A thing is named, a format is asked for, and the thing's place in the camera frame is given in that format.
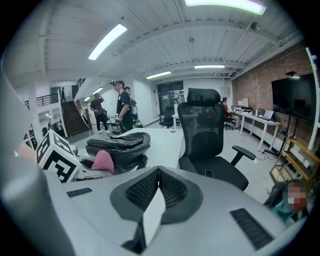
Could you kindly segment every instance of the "jeans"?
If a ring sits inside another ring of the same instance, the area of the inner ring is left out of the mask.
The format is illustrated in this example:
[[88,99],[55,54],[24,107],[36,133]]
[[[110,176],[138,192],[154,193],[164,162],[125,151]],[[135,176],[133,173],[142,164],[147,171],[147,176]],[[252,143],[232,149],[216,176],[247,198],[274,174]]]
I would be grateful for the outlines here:
[[98,129],[98,131],[100,131],[100,121],[103,123],[104,129],[107,131],[108,130],[107,120],[104,114],[95,115],[94,117],[96,120],[96,128]]

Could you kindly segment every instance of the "red brick wall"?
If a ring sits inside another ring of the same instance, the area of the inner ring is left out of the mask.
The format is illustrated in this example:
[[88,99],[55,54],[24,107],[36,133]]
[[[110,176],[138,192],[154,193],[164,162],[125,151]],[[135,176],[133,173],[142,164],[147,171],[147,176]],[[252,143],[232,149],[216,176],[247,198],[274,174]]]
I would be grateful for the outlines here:
[[[249,106],[256,109],[272,110],[273,96],[271,81],[287,78],[286,73],[295,71],[297,75],[305,75],[312,73],[312,67],[306,46],[296,44],[272,59],[255,67],[247,73],[232,81],[233,86],[233,104],[237,105],[238,100],[249,98]],[[275,114],[277,122],[281,123],[281,130],[288,124],[288,116],[280,113]],[[294,128],[296,119],[291,119],[290,132]],[[263,129],[262,124],[255,122],[256,126]],[[299,141],[306,146],[309,144],[313,131],[313,124],[307,123],[303,119],[299,119],[296,136]],[[274,132],[273,128],[268,129],[269,133]]]

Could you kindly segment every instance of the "ceiling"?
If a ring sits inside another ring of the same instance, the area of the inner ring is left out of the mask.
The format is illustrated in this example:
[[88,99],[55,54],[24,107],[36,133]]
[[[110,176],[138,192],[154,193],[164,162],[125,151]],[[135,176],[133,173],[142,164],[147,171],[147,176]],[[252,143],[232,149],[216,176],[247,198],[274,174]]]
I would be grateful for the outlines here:
[[[21,26],[4,55],[13,87],[34,82],[164,71],[156,83],[232,79],[303,39],[285,11],[265,0],[264,15],[184,0],[50,0]],[[127,31],[96,59],[88,56],[117,24]],[[253,30],[252,23],[260,29]],[[195,65],[225,65],[194,69]]]

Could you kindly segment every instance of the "cushion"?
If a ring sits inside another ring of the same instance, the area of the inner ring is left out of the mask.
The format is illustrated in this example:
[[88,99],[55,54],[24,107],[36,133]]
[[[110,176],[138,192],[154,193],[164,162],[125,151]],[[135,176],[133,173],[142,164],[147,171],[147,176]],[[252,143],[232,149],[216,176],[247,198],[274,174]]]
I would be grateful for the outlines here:
[[115,166],[114,166],[114,162],[111,159],[110,154],[104,150],[100,150],[96,154],[96,158],[94,160],[94,163],[91,169],[98,170],[98,171],[110,171],[114,173]]
[[207,175],[212,175],[213,173],[215,179],[233,184],[242,191],[244,191],[249,184],[247,178],[236,167],[220,156],[206,160],[192,161],[192,164],[198,174],[205,176],[205,172],[207,172]]

